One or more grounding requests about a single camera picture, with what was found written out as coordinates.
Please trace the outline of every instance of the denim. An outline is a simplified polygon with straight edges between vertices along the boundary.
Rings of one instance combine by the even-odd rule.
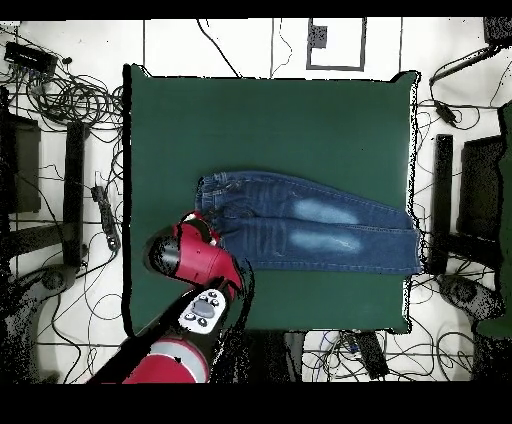
[[[196,210],[254,269],[421,272],[410,216],[312,181],[261,171],[201,178]]]

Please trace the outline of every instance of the green table surface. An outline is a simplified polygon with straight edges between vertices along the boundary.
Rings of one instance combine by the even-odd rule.
[[[416,72],[378,82],[151,78],[137,66],[131,71],[131,252],[125,260],[131,260],[136,333],[186,288],[150,274],[142,249],[154,232],[194,208],[203,175],[279,172],[406,208]],[[405,277],[256,271],[247,328],[406,332]]]

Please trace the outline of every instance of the jeans leg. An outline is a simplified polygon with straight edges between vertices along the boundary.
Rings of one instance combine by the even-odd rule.
[[[214,174],[200,183],[198,196],[196,207],[211,208],[215,198],[215,210],[226,218],[289,218],[324,224],[413,229],[412,220],[404,210],[270,172]]]
[[[415,230],[280,218],[217,218],[221,246],[254,269],[415,274]]]
[[[405,211],[268,172],[201,180],[196,209],[221,245],[255,269],[413,274],[419,233]]]

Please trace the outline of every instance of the electronic equipment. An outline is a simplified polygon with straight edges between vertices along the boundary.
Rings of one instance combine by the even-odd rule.
[[[389,374],[384,352],[374,331],[355,332],[354,339],[361,352],[361,361],[370,379],[375,380]]]
[[[489,45],[512,44],[512,18],[484,18],[484,40]]]
[[[101,186],[92,187],[91,193],[93,201],[98,203],[98,207],[100,208],[101,227],[107,237],[108,248],[112,252],[116,252],[121,248],[121,240],[117,233],[116,222],[112,214],[107,193]]]
[[[482,284],[460,275],[442,275],[438,281],[441,297],[470,318],[482,321],[503,315],[499,293]]]
[[[58,61],[57,57],[50,53],[12,41],[6,43],[4,60],[50,77],[55,73]]]
[[[16,145],[17,118],[8,110],[8,92],[0,87],[0,198],[10,198],[16,168],[8,159]],[[7,202],[0,204],[0,382],[39,383],[34,340],[44,302],[69,289],[75,281],[87,247],[82,244],[83,152],[87,131],[82,122],[67,126],[64,183],[64,222],[11,231]],[[26,184],[32,183],[18,174]],[[34,191],[37,184],[32,184]],[[62,244],[63,263],[12,279],[10,259]]]

